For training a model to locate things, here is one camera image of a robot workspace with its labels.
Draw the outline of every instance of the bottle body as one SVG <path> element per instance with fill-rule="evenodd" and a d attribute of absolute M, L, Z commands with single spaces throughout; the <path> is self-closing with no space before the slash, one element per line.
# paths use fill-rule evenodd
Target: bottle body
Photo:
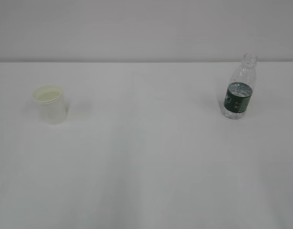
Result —
<path fill-rule="evenodd" d="M 223 102 L 222 114 L 224 116 L 230 119 L 240 119 L 245 115 L 255 87 L 256 62 L 256 55 L 245 54 L 242 64 L 234 71 Z"/>

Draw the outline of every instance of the bottle mouth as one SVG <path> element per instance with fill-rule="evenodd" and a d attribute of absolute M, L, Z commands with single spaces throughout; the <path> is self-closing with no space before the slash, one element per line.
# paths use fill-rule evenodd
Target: bottle mouth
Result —
<path fill-rule="evenodd" d="M 258 57 L 257 57 L 256 54 L 246 53 L 243 56 L 242 62 L 245 63 L 246 65 L 250 66 L 250 67 L 253 67 L 253 66 L 256 66 L 257 59 L 258 59 Z"/>

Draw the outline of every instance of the green label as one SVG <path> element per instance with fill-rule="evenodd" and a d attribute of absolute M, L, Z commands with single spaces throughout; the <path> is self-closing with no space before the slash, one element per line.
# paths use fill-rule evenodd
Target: green label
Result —
<path fill-rule="evenodd" d="M 223 105 L 228 111 L 242 113 L 246 111 L 251 95 L 246 97 L 237 96 L 232 94 L 228 88 Z"/>

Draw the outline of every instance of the white tabletop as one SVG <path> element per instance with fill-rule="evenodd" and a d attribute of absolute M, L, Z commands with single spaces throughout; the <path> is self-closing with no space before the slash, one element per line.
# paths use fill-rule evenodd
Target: white tabletop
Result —
<path fill-rule="evenodd" d="M 229 120 L 238 65 L 0 63 L 0 229 L 293 229 L 293 62 L 259 63 Z"/>

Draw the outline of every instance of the plastic cup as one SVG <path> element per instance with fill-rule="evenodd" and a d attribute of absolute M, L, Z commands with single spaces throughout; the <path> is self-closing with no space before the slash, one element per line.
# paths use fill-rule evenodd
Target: plastic cup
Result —
<path fill-rule="evenodd" d="M 33 100 L 39 105 L 40 116 L 49 124 L 62 123 L 66 118 L 62 88 L 57 85 L 44 85 L 34 90 Z"/>

